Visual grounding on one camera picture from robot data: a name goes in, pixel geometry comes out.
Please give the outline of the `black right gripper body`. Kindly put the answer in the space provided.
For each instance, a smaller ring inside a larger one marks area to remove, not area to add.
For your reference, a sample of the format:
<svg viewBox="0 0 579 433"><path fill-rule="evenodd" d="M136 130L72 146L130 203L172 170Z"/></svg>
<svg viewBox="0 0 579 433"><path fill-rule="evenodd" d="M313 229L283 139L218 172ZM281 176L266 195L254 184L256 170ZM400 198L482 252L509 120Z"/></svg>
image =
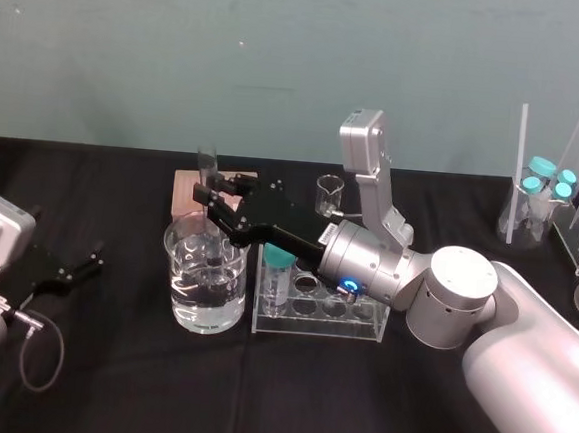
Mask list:
<svg viewBox="0 0 579 433"><path fill-rule="evenodd" d="M277 182L260 181L259 189L239 202L236 217L242 233L230 238L237 246L275 245L293 254L319 276L322 257L339 222L290 201L284 191Z"/></svg>

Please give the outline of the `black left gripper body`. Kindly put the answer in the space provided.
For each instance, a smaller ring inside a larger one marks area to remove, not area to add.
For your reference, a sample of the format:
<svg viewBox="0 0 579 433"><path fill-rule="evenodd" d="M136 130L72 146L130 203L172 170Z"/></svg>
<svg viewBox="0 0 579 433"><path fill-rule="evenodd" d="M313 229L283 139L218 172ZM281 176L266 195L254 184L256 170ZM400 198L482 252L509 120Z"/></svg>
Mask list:
<svg viewBox="0 0 579 433"><path fill-rule="evenodd" d="M73 270L45 248L31 246L12 265L9 301L25 304L34 298L67 295L74 288Z"/></svg>

